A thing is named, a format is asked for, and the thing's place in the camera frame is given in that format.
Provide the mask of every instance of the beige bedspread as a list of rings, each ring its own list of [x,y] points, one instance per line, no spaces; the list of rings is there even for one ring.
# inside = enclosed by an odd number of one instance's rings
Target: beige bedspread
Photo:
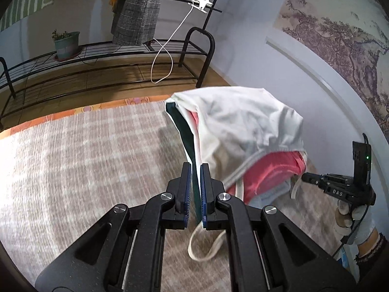
[[[113,205],[143,204],[180,175],[186,161],[164,102],[82,113],[0,140],[0,240],[27,279],[36,277]],[[276,205],[324,249],[337,245],[328,197],[302,186]],[[229,291],[226,247],[212,261],[187,253],[195,228],[168,230],[162,291]],[[212,232],[197,242],[206,252]]]

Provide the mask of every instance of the dark green fabric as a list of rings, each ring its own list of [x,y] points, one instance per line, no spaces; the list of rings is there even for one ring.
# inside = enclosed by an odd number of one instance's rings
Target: dark green fabric
[[[195,159],[195,143],[193,141],[193,134],[185,121],[181,113],[176,109],[175,103],[166,103],[166,112],[172,117],[174,124],[176,125],[178,131],[180,132],[182,143],[189,158],[192,161],[192,186],[193,186],[193,197],[194,197],[194,207],[196,209],[196,219],[197,223],[202,220],[202,211],[201,211],[201,196],[200,189],[198,187],[198,177],[196,171],[196,159]]]

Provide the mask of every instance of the wooden floor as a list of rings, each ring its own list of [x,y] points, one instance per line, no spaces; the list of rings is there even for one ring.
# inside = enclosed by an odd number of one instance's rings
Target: wooden floor
[[[115,87],[109,87],[100,90],[92,90],[79,94],[72,94],[63,98],[50,100],[44,103],[37,104],[33,107],[24,108],[21,112],[17,112],[13,115],[7,116],[1,120],[4,129],[13,127],[32,119],[36,119],[41,116],[57,113],[85,105],[97,104],[102,102],[109,102],[113,100],[119,100],[123,98],[133,98],[140,96],[152,96],[161,94],[172,94],[178,91],[184,91],[194,89],[196,86],[195,80],[172,80],[161,81],[158,84],[151,82],[140,82],[142,80],[150,79],[151,63],[153,58],[151,57],[136,57],[130,59],[112,59],[101,60],[94,62],[88,62],[90,67],[85,67],[85,64],[66,67],[59,70],[55,70],[44,75],[40,75],[35,78],[30,78],[27,82],[23,82],[15,87],[15,90],[22,89],[25,86],[33,85],[49,78],[61,76],[64,74],[70,74],[80,70],[93,70],[95,68],[106,67],[104,70],[83,72],[71,77],[55,79],[52,82],[45,83],[34,87],[33,91],[28,91],[25,97],[25,102],[36,102],[45,98],[52,97],[53,95],[59,95],[70,91],[77,91],[80,89],[87,89],[90,87],[96,87],[104,84],[113,84],[123,81],[131,82],[126,85],[120,85]],[[161,58],[157,62],[166,62],[166,58]],[[123,64],[132,63],[150,63],[145,66],[126,66],[118,68],[110,68],[112,66],[118,66]],[[198,58],[187,58],[185,63],[199,75],[203,61]],[[170,71],[170,65],[156,65],[153,69],[153,80],[157,81],[166,76]],[[190,74],[182,67],[174,66],[171,77],[188,77]],[[209,68],[202,87],[210,86],[226,86],[228,83],[220,77],[215,71]],[[9,90],[0,93],[0,108],[2,109],[7,98],[9,96]],[[23,100],[22,92],[17,95],[16,100],[10,99],[10,103],[7,106],[7,110],[11,110],[15,106],[20,106]]]

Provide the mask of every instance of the white clip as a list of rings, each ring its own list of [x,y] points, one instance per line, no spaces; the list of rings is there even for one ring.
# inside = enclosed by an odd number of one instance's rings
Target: white clip
[[[189,5],[193,4],[193,7],[196,9],[199,9],[201,12],[204,12],[207,14],[207,12],[204,10],[206,6],[211,7],[212,3],[209,0],[191,0],[192,3],[188,3]]]

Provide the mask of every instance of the gloved hand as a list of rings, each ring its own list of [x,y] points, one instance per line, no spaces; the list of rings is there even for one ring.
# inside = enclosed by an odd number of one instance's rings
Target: gloved hand
[[[341,237],[347,236],[351,233],[351,225],[353,224],[353,220],[355,220],[355,223],[357,223],[362,218],[366,210],[366,206],[363,205],[355,208],[352,213],[350,213],[350,208],[351,207],[349,204],[338,200],[338,208],[335,211],[335,231]],[[359,225],[359,228],[356,230],[357,233],[354,243],[357,245],[364,243],[369,238],[374,228],[375,222],[371,216],[371,211],[369,208],[365,217],[363,218],[363,221]]]

